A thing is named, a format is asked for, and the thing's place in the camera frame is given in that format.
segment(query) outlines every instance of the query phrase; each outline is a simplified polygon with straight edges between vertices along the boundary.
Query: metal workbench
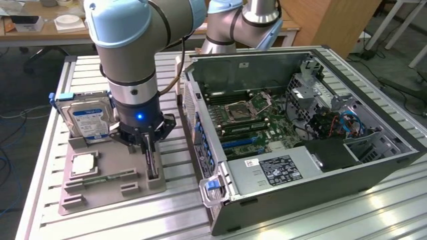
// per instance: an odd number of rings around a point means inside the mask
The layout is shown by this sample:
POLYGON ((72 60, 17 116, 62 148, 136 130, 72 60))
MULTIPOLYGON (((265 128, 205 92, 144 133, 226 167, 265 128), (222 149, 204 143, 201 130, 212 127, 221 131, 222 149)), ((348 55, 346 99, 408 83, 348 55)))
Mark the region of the metal workbench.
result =
MULTIPOLYGON (((355 69, 328 49, 317 48, 357 87, 427 146, 427 130, 355 69)), ((174 76, 178 52, 154 57, 158 89, 174 76)), ((97 56, 64 63, 57 92, 105 90, 97 56)), ((324 72, 337 94, 344 86, 324 72)), ((177 114, 173 91, 160 97, 162 112, 177 114)), ((50 111, 16 239, 419 239, 427 236, 427 159, 395 172, 373 188, 233 233, 213 237, 194 177, 181 121, 160 143, 166 191, 70 215, 58 215, 60 186, 68 145, 68 128, 50 111)))

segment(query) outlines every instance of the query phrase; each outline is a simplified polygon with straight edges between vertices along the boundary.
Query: wooden cabinet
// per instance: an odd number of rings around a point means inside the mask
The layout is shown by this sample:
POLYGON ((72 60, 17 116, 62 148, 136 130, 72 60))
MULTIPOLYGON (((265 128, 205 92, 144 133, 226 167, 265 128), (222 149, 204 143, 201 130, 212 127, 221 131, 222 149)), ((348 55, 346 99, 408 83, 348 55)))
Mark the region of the wooden cabinet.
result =
POLYGON ((328 45, 345 58, 381 0, 280 0, 297 25, 293 46, 328 45))

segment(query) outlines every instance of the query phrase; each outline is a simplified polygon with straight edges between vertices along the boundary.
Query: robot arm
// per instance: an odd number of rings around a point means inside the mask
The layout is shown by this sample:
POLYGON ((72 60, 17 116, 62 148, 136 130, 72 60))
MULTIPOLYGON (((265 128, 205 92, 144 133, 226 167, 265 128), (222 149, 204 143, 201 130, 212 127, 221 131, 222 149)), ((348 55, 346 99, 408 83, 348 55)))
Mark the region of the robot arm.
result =
POLYGON ((236 42, 265 51, 280 33, 281 8, 277 0, 210 0, 202 54, 233 53, 236 42))
POLYGON ((100 57, 118 123, 109 136, 140 146, 152 163, 154 142, 172 131, 173 114, 160 111, 154 54, 204 22, 202 0, 85 0, 90 39, 100 57))

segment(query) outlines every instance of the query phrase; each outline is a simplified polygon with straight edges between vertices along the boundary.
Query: hard drive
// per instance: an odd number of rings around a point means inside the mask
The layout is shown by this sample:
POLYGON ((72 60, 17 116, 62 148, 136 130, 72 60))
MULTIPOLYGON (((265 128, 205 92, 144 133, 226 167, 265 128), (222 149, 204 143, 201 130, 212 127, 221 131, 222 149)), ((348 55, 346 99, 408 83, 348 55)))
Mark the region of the hard drive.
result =
POLYGON ((109 141, 109 126, 114 124, 113 108, 106 91, 61 93, 54 101, 69 129, 70 138, 82 137, 86 144, 109 141))

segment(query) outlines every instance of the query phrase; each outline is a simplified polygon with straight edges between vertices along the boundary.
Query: power supply label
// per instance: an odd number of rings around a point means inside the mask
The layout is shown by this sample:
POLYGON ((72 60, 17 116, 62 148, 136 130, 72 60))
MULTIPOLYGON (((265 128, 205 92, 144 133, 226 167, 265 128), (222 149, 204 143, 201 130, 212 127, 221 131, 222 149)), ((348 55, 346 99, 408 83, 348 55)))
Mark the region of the power supply label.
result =
POLYGON ((258 161, 270 186, 302 179, 289 155, 258 161))
POLYGON ((74 111, 72 115, 84 138, 94 140, 108 136, 108 124, 101 120, 104 113, 100 108, 74 111))

